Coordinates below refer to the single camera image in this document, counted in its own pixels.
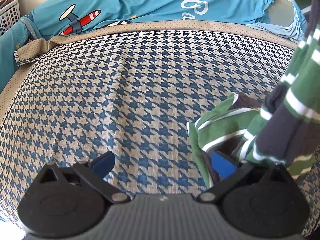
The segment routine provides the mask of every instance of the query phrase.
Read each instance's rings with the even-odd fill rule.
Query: cartoon airplane graphic
[[[68,18],[70,21],[70,26],[66,28],[63,32],[61,32],[60,35],[68,35],[72,32],[76,32],[76,34],[81,33],[82,27],[90,23],[101,13],[101,10],[93,11],[88,15],[84,16],[83,18],[81,18],[80,20],[78,20],[78,16],[72,12],[75,7],[76,7],[75,4],[71,5],[60,16],[59,18],[60,21],[64,20],[65,18]]]

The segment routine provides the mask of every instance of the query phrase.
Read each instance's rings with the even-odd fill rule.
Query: houndstooth cushion
[[[107,179],[130,196],[198,194],[204,182],[186,123],[230,92],[261,102],[292,53],[205,31],[121,33],[54,48],[33,66],[0,126],[0,205],[18,223],[20,198],[46,162],[69,166],[108,150],[116,166]]]

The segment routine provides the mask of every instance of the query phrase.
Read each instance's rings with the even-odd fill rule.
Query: white plastic basket
[[[0,36],[20,19],[19,0],[14,0],[0,10]]]

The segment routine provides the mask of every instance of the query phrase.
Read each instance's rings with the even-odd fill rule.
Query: ribbed gray surface
[[[25,240],[39,240],[27,236]],[[95,228],[69,240],[253,240],[235,230],[216,206],[200,204],[191,195],[137,195],[114,205]],[[296,235],[285,240],[302,240]]]

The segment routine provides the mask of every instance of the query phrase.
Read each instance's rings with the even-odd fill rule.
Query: blue pad
[[[91,170],[93,173],[98,175],[100,178],[104,178],[108,175],[110,171],[112,171],[115,166],[115,155],[113,152],[107,152],[100,157],[94,159],[91,163]]]
[[[236,163],[228,159],[229,156],[218,152],[214,152],[211,156],[211,166],[222,179],[226,179],[237,169]]]

